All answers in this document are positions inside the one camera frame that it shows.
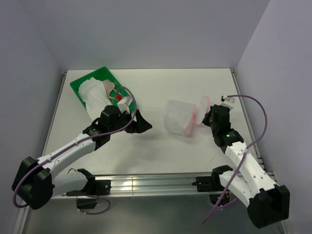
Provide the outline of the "white mesh laundry bag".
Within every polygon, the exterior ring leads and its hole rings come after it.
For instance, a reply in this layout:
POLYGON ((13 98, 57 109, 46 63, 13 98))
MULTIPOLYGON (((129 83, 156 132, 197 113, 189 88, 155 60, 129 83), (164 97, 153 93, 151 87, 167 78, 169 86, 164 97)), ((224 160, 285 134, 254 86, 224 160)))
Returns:
POLYGON ((210 98, 203 96, 198 104, 169 100, 164 108, 164 128, 173 134, 190 137, 209 111, 210 98))

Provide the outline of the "white bra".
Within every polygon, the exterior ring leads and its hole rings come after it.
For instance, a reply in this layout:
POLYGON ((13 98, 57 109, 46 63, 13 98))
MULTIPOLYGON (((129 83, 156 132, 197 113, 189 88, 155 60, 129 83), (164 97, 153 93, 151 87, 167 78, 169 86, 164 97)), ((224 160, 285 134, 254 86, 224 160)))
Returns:
POLYGON ((110 100, 106 102, 102 99, 104 91, 102 81, 95 78, 86 80, 78 89, 78 94, 85 103, 87 114, 92 121, 100 117, 106 106, 112 104, 110 100))

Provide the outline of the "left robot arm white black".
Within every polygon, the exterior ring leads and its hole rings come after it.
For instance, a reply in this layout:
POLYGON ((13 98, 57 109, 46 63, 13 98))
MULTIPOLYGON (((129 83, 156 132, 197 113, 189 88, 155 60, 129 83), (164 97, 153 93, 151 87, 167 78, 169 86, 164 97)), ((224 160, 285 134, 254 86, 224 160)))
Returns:
POLYGON ((17 208, 20 197, 33 210, 43 207, 52 197, 73 193, 74 195, 95 196, 96 179, 86 169, 60 176, 60 172, 81 157, 90 154, 106 144, 112 134, 125 131, 141 134, 152 128, 139 110, 128 113, 117 106, 109 105, 90 126, 86 127, 73 141, 46 156, 25 158, 12 184, 13 204, 17 208))

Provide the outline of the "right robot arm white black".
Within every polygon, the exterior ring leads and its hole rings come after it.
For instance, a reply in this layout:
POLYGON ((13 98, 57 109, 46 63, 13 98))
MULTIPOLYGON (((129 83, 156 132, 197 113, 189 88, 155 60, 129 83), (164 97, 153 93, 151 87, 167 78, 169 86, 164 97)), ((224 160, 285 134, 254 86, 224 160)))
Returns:
POLYGON ((290 191, 279 186, 248 151, 247 145, 231 128, 230 108, 213 105, 203 119, 212 130, 215 144, 235 164, 214 168, 207 184, 209 191, 229 190, 247 208, 251 222, 263 228, 289 217, 290 191))

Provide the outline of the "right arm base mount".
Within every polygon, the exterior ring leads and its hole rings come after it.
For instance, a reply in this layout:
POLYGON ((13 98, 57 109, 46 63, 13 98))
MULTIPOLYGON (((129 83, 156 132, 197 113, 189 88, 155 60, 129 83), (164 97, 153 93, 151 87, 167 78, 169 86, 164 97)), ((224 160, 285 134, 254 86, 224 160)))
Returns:
POLYGON ((199 193, 207 192, 209 194, 210 202, 213 205, 216 204, 224 190, 224 187, 220 182, 212 176, 198 176, 195 178, 195 182, 193 182, 192 185, 196 186, 199 193))

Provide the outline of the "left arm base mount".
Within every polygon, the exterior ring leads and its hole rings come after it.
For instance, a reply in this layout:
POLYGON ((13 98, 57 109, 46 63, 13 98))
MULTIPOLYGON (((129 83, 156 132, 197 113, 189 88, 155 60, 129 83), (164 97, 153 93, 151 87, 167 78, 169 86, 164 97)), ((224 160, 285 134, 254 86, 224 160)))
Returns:
POLYGON ((108 209, 111 205, 106 196, 110 194, 111 181, 110 180, 94 180, 86 185, 82 191, 79 191, 78 196, 86 195, 86 198, 77 198, 76 206, 80 210, 91 210, 97 205, 107 204, 108 209))

